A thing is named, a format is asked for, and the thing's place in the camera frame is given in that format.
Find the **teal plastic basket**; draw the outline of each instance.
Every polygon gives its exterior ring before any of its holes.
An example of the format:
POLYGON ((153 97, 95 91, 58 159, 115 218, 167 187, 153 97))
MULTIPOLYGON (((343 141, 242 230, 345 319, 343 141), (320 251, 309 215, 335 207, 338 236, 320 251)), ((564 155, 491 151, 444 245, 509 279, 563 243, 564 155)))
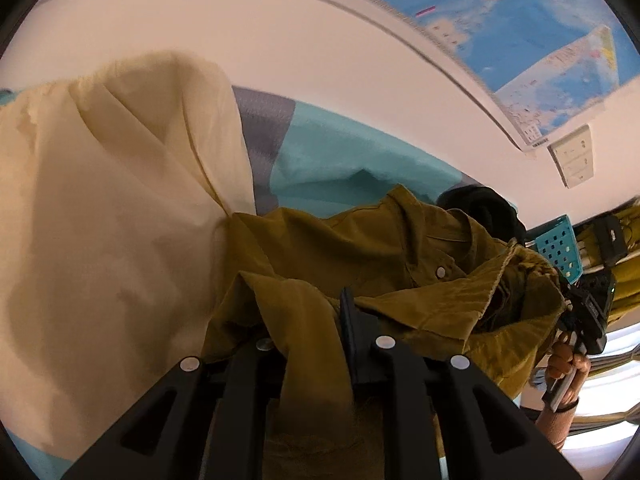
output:
POLYGON ((558 269, 569 283, 575 283, 582 276, 582 261, 574 228, 567 215, 533 229, 529 235, 535 246, 558 269))

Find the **silver screw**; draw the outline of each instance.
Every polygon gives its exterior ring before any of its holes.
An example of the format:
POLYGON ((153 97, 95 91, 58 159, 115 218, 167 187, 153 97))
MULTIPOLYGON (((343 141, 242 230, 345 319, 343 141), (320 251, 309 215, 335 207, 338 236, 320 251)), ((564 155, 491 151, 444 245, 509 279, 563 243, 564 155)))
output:
POLYGON ((389 350, 396 346, 396 340, 389 335, 381 335, 376 338, 376 346, 384 350, 389 350))
POLYGON ((183 372, 193 372, 200 367, 200 360, 197 357, 185 357, 180 361, 180 368, 183 372))
POLYGON ((457 368, 458 370, 466 370, 469 368, 470 362, 469 359, 464 357, 463 355, 454 355, 451 358, 451 366, 457 368))
POLYGON ((273 344, 273 339, 271 339, 270 337, 265 337, 264 339, 258 340, 258 342, 255 344, 255 347, 260 352, 268 352, 269 350, 273 350, 275 345, 273 344))

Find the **world map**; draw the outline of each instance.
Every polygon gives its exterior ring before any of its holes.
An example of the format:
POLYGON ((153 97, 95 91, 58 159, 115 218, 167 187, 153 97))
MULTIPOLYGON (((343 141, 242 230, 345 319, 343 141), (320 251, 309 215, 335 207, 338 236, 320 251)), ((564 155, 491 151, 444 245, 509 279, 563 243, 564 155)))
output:
POLYGON ((527 144, 640 74, 604 0, 383 0, 485 84, 527 144))

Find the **light switch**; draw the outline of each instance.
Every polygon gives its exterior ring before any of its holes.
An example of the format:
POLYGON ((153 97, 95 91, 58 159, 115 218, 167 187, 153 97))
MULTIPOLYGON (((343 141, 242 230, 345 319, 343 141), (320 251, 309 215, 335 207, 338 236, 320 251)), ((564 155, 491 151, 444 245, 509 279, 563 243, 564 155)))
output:
POLYGON ((588 125, 553 143, 549 151, 565 186, 577 186, 593 176, 593 145, 588 125))

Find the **cream fabric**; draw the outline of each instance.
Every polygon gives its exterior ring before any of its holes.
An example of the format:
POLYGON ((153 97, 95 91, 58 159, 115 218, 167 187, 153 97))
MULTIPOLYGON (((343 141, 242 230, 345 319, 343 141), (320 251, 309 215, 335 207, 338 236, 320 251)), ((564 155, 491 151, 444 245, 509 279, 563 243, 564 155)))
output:
POLYGON ((172 53, 0 108, 0 418, 82 454, 198 354, 225 219, 255 213, 230 83, 172 53))

